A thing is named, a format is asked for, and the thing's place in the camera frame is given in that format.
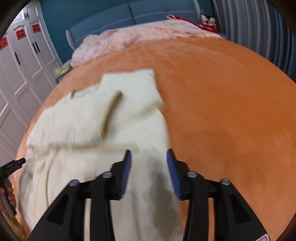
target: blue headboard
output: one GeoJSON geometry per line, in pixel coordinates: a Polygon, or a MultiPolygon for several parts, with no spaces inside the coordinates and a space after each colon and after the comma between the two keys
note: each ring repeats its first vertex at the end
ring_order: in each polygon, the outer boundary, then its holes
{"type": "Polygon", "coordinates": [[[122,4],[97,13],[66,30],[70,47],[75,50],[90,34],[108,29],[165,20],[168,14],[201,24],[197,0],[142,0],[122,4]]]}

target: striped curtain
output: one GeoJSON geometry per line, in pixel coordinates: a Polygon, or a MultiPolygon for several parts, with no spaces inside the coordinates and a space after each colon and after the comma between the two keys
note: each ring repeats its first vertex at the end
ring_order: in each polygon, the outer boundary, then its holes
{"type": "Polygon", "coordinates": [[[296,38],[267,0],[213,0],[218,30],[296,82],[296,38]]]}

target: black cabinet handle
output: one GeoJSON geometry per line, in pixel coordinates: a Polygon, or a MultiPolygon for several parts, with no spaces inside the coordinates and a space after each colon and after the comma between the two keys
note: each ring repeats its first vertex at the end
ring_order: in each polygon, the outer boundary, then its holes
{"type": "Polygon", "coordinates": [[[33,45],[33,47],[34,47],[34,49],[35,49],[35,52],[38,54],[38,52],[37,52],[37,50],[36,50],[36,48],[35,48],[35,45],[34,45],[34,43],[32,43],[32,45],[33,45]]]}
{"type": "Polygon", "coordinates": [[[36,47],[37,47],[37,49],[38,49],[38,52],[40,53],[40,49],[39,49],[39,47],[38,47],[37,42],[35,42],[35,44],[36,44],[36,47]]]}
{"type": "Polygon", "coordinates": [[[19,65],[20,65],[20,61],[18,59],[17,52],[15,52],[15,57],[17,58],[17,61],[18,61],[19,65]]]}

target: cabinet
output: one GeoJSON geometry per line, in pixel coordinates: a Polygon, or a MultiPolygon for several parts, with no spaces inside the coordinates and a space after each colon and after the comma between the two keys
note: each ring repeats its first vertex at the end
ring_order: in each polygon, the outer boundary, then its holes
{"type": "Polygon", "coordinates": [[[31,2],[0,42],[0,165],[15,158],[28,124],[56,86],[59,66],[40,4],[31,2]]]}

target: fluffy pink blanket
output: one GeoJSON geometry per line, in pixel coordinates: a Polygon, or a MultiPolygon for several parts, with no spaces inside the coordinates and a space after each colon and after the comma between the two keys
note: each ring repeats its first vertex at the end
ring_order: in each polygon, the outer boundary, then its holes
{"type": "Polygon", "coordinates": [[[164,21],[134,25],[126,28],[107,30],[100,35],[89,35],[75,50],[72,56],[72,67],[85,64],[92,59],[112,51],[119,51],[132,44],[149,40],[172,38],[214,37],[220,35],[202,30],[184,20],[168,19],[164,21]]]}

